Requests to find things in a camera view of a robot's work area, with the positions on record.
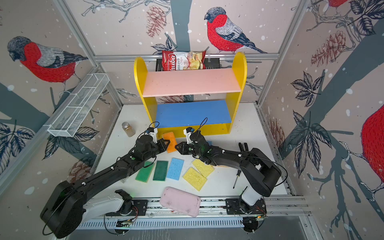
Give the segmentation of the orange rectangular sponge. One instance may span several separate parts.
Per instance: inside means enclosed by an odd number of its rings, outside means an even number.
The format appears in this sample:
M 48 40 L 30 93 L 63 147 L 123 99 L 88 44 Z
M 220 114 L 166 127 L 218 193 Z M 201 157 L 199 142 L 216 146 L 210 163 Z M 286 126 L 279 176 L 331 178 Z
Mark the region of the orange rectangular sponge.
M 164 133 L 162 135 L 163 139 L 164 140 L 168 140 L 170 141 L 170 144 L 167 148 L 167 153 L 173 153 L 176 151 L 176 145 L 177 145 L 177 141 L 176 141 L 176 138 L 175 138 L 175 135 L 173 132 L 168 132 L 168 133 Z

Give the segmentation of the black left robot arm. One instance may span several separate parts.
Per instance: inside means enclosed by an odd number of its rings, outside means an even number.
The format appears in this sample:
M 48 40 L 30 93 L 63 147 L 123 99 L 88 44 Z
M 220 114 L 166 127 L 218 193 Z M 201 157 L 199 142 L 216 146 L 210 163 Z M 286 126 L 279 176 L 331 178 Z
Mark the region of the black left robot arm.
M 59 239 L 68 236 L 85 221 L 85 205 L 90 199 L 136 173 L 147 160 L 165 152 L 170 142 L 164 139 L 154 142 L 152 136 L 142 135 L 135 146 L 110 167 L 84 180 L 59 183 L 40 214 L 45 226 Z

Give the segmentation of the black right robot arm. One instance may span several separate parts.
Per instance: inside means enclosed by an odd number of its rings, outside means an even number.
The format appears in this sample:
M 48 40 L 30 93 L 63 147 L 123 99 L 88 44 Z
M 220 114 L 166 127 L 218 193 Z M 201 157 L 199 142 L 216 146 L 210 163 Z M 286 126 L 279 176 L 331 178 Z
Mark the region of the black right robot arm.
M 251 187 L 261 196 L 269 197 L 277 185 L 282 171 L 261 150 L 229 151 L 209 145 L 201 131 L 190 135 L 190 139 L 175 146 L 181 155 L 191 155 L 207 165 L 226 166 L 240 170 Z

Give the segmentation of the black box behind shelf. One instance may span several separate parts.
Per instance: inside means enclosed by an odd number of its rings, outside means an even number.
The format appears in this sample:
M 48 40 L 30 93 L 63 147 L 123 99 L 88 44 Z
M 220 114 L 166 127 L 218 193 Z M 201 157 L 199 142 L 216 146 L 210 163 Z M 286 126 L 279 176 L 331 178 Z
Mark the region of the black box behind shelf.
M 171 61 L 166 62 L 160 59 L 156 61 L 156 72 L 161 71 L 179 71 L 179 70 L 201 70 L 201 69 L 220 69 L 220 60 L 219 59 L 204 59 L 204 61 L 192 60 L 183 60 L 178 62 L 176 60 L 175 64 L 172 64 Z

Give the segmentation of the dark green scouring sponge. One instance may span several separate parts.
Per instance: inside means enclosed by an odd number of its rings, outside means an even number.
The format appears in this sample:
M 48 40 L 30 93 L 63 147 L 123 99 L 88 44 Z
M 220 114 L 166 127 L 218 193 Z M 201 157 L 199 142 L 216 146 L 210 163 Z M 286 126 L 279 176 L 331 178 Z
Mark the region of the dark green scouring sponge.
M 153 181 L 164 182 L 168 171 L 168 161 L 157 161 Z

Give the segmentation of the yellow sponge upper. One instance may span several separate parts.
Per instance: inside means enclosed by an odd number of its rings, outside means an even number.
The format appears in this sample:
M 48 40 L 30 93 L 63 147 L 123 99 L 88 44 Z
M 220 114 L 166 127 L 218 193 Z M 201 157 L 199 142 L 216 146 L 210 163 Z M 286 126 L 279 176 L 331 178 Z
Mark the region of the yellow sponge upper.
M 207 178 L 214 171 L 211 165 L 207 165 L 199 159 L 194 160 L 192 164 L 204 178 Z

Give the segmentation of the yellow sponge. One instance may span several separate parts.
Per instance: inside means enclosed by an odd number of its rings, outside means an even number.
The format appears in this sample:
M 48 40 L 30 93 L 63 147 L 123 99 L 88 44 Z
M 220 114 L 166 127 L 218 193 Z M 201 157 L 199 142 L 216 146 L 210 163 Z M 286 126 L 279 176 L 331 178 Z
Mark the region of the yellow sponge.
M 183 179 L 197 191 L 200 191 L 207 182 L 207 179 L 194 168 L 189 168 L 183 175 Z
M 194 160 L 192 164 L 204 178 L 207 178 L 214 171 L 211 165 L 207 165 L 199 159 Z

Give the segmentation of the yellow sponge lower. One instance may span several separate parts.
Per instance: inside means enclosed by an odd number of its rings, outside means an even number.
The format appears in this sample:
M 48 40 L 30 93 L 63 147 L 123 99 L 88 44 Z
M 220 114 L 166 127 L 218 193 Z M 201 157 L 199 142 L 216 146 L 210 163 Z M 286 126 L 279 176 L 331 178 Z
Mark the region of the yellow sponge lower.
M 207 179 L 194 168 L 189 168 L 183 175 L 183 179 L 197 191 L 200 191 L 207 182 Z

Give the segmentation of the light green sponge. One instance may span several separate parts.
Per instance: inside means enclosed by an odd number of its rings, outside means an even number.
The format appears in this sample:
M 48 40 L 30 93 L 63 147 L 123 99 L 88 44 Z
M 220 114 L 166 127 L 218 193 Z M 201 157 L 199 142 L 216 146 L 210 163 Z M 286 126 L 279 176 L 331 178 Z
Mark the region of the light green sponge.
M 138 171 L 135 178 L 136 181 L 141 183 L 147 183 L 154 168 L 154 162 L 146 161 L 144 167 Z

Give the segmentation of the glass spice jar silver lid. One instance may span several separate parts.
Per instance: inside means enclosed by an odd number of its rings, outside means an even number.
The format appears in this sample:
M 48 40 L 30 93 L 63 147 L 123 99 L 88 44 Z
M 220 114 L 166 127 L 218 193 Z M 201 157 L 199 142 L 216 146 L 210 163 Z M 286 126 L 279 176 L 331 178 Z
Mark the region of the glass spice jar silver lid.
M 123 122 L 122 128 L 128 137 L 133 137 L 136 134 L 135 130 L 128 122 Z

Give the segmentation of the pink plastic tray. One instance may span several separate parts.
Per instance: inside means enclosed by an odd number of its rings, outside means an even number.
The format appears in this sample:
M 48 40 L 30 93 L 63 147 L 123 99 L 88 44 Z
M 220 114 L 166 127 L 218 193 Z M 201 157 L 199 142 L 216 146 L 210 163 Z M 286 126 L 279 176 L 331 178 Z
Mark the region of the pink plastic tray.
M 160 198 L 160 205 L 190 217 L 197 217 L 201 198 L 171 187 L 165 188 Z

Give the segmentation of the black yellow screwdriver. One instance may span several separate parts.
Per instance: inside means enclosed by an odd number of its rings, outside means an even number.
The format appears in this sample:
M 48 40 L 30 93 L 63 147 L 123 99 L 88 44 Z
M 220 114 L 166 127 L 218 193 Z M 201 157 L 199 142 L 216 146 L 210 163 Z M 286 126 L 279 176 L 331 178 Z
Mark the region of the black yellow screwdriver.
M 236 187 L 236 184 L 237 184 L 238 178 L 241 175 L 241 172 L 242 172 L 241 170 L 237 170 L 236 179 L 235 179 L 235 182 L 234 182 L 234 185 L 233 185 L 233 189 Z

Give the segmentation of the red chips bag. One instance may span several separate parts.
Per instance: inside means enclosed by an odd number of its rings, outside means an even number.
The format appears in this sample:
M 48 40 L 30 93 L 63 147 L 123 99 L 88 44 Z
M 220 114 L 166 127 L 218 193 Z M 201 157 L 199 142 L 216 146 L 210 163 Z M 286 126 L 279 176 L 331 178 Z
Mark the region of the red chips bag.
M 162 51 L 163 71 L 183 71 L 205 69 L 204 60 L 206 51 L 203 52 L 175 52 Z

